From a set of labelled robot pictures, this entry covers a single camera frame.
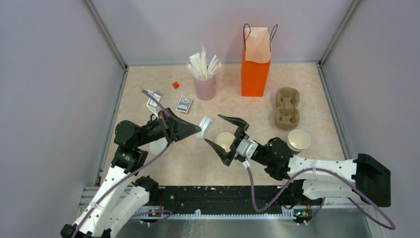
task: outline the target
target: orange paper bag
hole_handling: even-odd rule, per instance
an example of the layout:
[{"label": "orange paper bag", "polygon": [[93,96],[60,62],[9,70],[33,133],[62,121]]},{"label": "orange paper bag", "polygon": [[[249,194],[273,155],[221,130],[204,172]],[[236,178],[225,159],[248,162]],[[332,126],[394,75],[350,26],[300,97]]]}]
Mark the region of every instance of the orange paper bag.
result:
[{"label": "orange paper bag", "polygon": [[271,64],[271,41],[277,31],[275,25],[270,32],[266,27],[244,25],[244,47],[242,52],[242,96],[262,97],[268,70]]}]

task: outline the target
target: gray wall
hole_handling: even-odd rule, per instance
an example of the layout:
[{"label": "gray wall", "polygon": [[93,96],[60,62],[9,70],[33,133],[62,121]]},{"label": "gray wall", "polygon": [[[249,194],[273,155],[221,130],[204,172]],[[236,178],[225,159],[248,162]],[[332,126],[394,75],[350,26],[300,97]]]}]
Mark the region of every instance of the gray wall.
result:
[{"label": "gray wall", "polygon": [[353,151],[391,170],[393,237],[418,237],[420,213],[420,1],[366,0],[327,76]]},{"label": "gray wall", "polygon": [[94,0],[128,64],[186,63],[204,43],[242,59],[242,28],[273,27],[274,61],[319,60],[352,0]]},{"label": "gray wall", "polygon": [[0,236],[59,237],[96,175],[122,69],[81,0],[0,4]]}]

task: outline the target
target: black base panel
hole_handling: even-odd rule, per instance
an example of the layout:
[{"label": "black base panel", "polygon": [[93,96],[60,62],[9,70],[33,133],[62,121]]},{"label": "black base panel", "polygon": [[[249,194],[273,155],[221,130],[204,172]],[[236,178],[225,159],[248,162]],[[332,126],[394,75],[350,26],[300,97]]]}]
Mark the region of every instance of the black base panel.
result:
[{"label": "black base panel", "polygon": [[[280,191],[277,186],[255,186],[258,208],[264,207]],[[322,199],[309,200],[303,195],[294,194],[286,189],[271,207],[264,211],[268,214],[282,213],[282,205],[320,205]],[[151,194],[146,206],[160,206],[174,214],[194,214],[200,209],[202,214],[258,214],[252,206],[250,186],[165,186]]]}]

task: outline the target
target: table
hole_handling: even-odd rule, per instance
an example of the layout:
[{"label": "table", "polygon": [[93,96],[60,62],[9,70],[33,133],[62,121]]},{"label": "table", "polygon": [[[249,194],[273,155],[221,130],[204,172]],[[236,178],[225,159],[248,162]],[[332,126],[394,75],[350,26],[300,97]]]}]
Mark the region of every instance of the table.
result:
[{"label": "table", "polygon": [[[172,83],[177,81],[179,88]],[[116,124],[130,120],[144,125],[151,114],[146,107],[148,97],[143,89],[163,93],[161,103],[174,112],[181,96],[194,99],[189,113],[177,115],[196,125],[205,114],[214,118],[207,139],[215,140],[222,132],[234,133],[236,127],[217,115],[239,117],[250,124],[247,134],[251,139],[266,144],[273,137],[287,138],[289,130],[274,125],[275,95],[280,87],[296,88],[300,92],[300,123],[297,129],[306,131],[311,137],[309,148],[299,154],[302,157],[323,160],[344,160],[331,112],[319,78],[315,63],[272,63],[263,97],[241,96],[241,65],[224,64],[216,74],[216,97],[200,101],[195,94],[194,83],[186,65],[131,66],[128,71]],[[109,146],[104,176],[113,159],[117,145]],[[148,150],[149,146],[140,147]],[[283,185],[268,176],[264,166],[251,161],[251,170],[256,185]],[[230,167],[223,165],[213,149],[196,135],[173,143],[168,153],[138,176],[150,175],[160,185],[250,185],[247,171],[239,161]]]}]

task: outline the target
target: pink cup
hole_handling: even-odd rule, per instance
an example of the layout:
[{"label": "pink cup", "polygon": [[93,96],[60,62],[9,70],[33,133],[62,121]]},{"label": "pink cup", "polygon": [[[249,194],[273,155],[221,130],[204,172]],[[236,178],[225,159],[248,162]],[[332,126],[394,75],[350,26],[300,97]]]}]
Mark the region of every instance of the pink cup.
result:
[{"label": "pink cup", "polygon": [[194,86],[196,87],[196,95],[200,100],[208,101],[216,96],[216,76],[205,82],[194,78]]}]

